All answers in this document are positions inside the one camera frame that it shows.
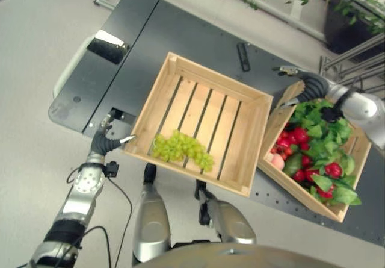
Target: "empty wooden crate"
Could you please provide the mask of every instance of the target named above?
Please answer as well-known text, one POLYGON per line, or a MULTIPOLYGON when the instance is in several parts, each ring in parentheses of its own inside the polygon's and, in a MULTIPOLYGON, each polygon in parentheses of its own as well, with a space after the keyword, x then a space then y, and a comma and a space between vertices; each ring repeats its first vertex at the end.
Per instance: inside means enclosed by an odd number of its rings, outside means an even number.
MULTIPOLYGON (((277 107, 289 99, 299 95, 303 89, 304 84, 302 81, 289 86, 285 90, 282 98, 279 100, 277 107)), ((274 146, 278 136, 283 131, 294 110, 295 106, 287 108, 276 108, 271 113, 268 120, 265 137, 263 139, 263 145, 260 151, 261 155, 258 161, 258 167, 310 210, 335 221, 343 222, 343 219, 345 218, 345 215, 348 211, 348 205, 340 204, 327 207, 326 205, 317 201, 309 192, 297 184, 297 182, 295 182, 281 170, 278 170, 267 160, 268 153, 274 146)), ((353 132, 348 141, 344 144, 343 149, 347 154, 350 154, 353 157, 356 163, 356 166, 351 173, 352 175, 356 176, 356 180, 353 185, 353 188, 355 189, 365 165, 366 157, 368 156, 371 143, 360 128, 356 128, 354 126, 351 127, 353 132)))
POLYGON ((169 53, 132 130, 138 137, 125 152, 248 196, 272 99, 169 53), (151 156, 154 137, 169 137, 176 129, 206 147, 214 158, 212 171, 201 171, 188 158, 164 162, 151 156))

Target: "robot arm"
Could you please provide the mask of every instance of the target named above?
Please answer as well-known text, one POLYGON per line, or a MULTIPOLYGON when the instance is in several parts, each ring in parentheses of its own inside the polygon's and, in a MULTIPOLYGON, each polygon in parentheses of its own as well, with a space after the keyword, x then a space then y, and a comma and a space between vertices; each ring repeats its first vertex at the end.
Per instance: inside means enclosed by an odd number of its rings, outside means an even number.
POLYGON ((279 71, 279 75, 297 76, 305 83, 304 91, 283 106, 325 97, 335 104, 334 110, 340 110, 346 119, 361 127, 378 149, 385 150, 385 105, 380 98, 355 92, 297 67, 280 66, 274 70, 279 71))
POLYGON ((82 236, 90 223, 105 176, 113 176, 117 172, 118 165, 115 162, 104 165, 105 156, 109 151, 136 137, 129 136, 121 140, 106 138, 105 134, 111 128, 110 123, 113 120, 114 115, 110 113, 100 123, 87 159, 79 167, 73 187, 27 267, 74 266, 82 236))

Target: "grape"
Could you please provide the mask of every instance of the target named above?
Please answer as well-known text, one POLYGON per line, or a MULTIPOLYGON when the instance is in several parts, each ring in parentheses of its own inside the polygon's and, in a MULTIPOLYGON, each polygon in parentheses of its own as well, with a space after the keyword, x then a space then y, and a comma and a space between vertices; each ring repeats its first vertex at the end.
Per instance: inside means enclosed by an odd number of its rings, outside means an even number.
POLYGON ((169 139, 157 134, 154 138, 151 156, 164 161, 183 161, 184 157, 194 160, 195 164, 204 172, 212 170, 214 163, 212 156, 206 152, 206 147, 197 139, 190 137, 178 130, 173 131, 169 139))

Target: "red radish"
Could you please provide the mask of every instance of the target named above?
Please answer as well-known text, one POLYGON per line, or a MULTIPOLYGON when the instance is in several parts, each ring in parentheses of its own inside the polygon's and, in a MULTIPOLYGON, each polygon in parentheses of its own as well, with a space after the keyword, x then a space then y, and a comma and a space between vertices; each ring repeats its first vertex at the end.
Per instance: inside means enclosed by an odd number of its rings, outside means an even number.
POLYGON ((281 139, 284 137, 288 137, 289 133, 287 131, 282 131, 280 134, 281 139))
POLYGON ((326 165, 325 167, 325 173, 332 178, 340 178, 342 175, 342 168, 337 163, 331 163, 326 165))
POLYGON ((301 162, 303 167, 308 167, 312 164, 312 159, 307 155, 303 155, 301 162))
POLYGON ((298 170, 292 176, 293 180, 296 182, 303 182, 305 180, 305 172, 303 170, 298 170))
POLYGON ((308 143, 300 143, 300 149, 303 151, 308 151, 310 149, 310 146, 308 143))
POLYGON ((281 138, 277 140, 276 144, 284 148, 290 148, 291 142, 287 138, 281 138))
POLYGON ((333 198, 333 190, 334 190, 334 184, 331 185, 330 189, 327 192, 324 192, 321 190, 320 187, 317 187, 317 193, 326 199, 332 199, 333 198))
POLYGON ((306 135, 304 142, 307 143, 309 140, 311 140, 311 138, 308 135, 306 135))
POLYGON ((290 141, 291 144, 293 145, 297 145, 298 144, 298 140, 297 138, 295 137, 295 135, 293 135, 293 133, 289 133, 287 139, 290 141))
POLYGON ((285 148, 283 150, 283 152, 285 153, 285 155, 292 155, 293 154, 293 150, 291 148, 285 148))
POLYGON ((309 182, 314 182, 312 179, 312 175, 319 175, 319 170, 305 170, 305 178, 309 182))
POLYGON ((308 141, 307 138, 309 136, 306 134, 306 130, 303 128, 296 127, 291 133, 295 136, 299 143, 304 143, 308 141))

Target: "table surface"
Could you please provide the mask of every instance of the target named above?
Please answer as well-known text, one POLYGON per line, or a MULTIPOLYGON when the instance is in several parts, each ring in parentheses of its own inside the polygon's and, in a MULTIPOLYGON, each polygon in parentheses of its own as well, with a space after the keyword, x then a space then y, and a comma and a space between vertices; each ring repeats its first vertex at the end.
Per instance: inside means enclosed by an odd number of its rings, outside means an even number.
MULTIPOLYGON (((250 44, 251 70, 243 72, 236 46, 244 40, 163 0, 121 0, 102 29, 130 46, 126 58, 114 64, 87 50, 49 107, 52 121, 90 137, 112 108, 125 117, 114 122, 110 134, 130 133, 169 51, 270 93, 275 101, 296 80, 271 70, 290 63, 250 44)), ((384 246, 384 171, 384 160, 371 149, 357 186, 363 205, 350 208, 344 223, 308 210, 259 169, 250 200, 384 246)))

